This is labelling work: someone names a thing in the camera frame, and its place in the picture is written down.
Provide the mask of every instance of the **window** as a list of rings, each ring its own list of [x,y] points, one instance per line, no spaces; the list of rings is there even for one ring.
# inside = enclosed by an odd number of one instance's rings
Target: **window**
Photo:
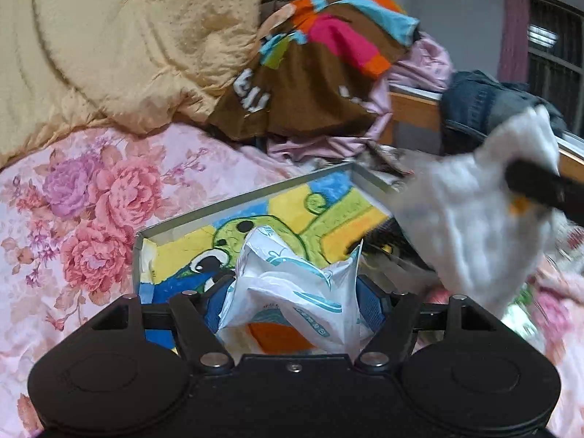
[[[529,0],[529,90],[553,103],[568,130],[584,135],[584,13],[557,0]]]

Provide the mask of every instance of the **denim jeans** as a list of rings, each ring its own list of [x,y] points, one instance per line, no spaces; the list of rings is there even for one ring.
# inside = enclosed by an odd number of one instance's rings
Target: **denim jeans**
[[[442,154],[473,151],[510,116],[540,104],[550,114],[552,131],[561,136],[566,130],[562,114],[526,90],[527,84],[502,83],[480,70],[457,72],[440,100]]]

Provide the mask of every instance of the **screw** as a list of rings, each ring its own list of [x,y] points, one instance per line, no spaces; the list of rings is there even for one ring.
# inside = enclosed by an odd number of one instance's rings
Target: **screw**
[[[302,370],[302,365],[300,364],[288,364],[286,365],[286,368],[293,373],[298,373]]]
[[[222,352],[208,352],[203,354],[199,360],[202,365],[207,367],[221,367],[229,362],[229,357]]]
[[[365,352],[361,355],[361,362],[365,365],[370,365],[371,367],[381,367],[389,362],[389,357],[383,352]]]

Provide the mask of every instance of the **pink fabric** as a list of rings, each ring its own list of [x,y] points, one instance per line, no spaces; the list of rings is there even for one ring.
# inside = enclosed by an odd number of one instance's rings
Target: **pink fabric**
[[[544,332],[545,355],[556,366],[562,381],[560,400],[548,428],[560,438],[584,435],[584,277],[561,272],[543,259],[535,282],[544,301],[547,326]]]
[[[378,115],[365,137],[316,137],[307,141],[288,139],[283,143],[268,140],[268,155],[278,161],[291,159],[300,161],[305,156],[320,158],[348,158],[365,149],[366,140],[378,140],[391,119],[391,102],[387,89],[387,78],[382,76],[369,94],[370,101],[364,107]]]
[[[387,75],[390,84],[444,92],[448,89],[454,65],[448,51],[425,32],[420,32],[410,51],[393,64]]]
[[[503,82],[527,82],[529,0],[505,0],[504,11],[497,78]]]
[[[40,429],[28,373],[130,291],[138,229],[297,174],[182,124],[145,139],[113,128],[76,132],[2,171],[0,437]]]
[[[335,56],[361,69],[379,54],[377,47],[345,21],[330,14],[320,15],[308,31],[308,40],[325,45]]]

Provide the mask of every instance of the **white cloth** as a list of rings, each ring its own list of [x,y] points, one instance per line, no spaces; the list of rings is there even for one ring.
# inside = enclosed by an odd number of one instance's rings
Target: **white cloth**
[[[518,203],[504,181],[517,158],[558,172],[558,144],[542,105],[499,125],[474,153],[431,164],[391,201],[406,237],[444,286],[499,317],[553,233],[551,210]]]

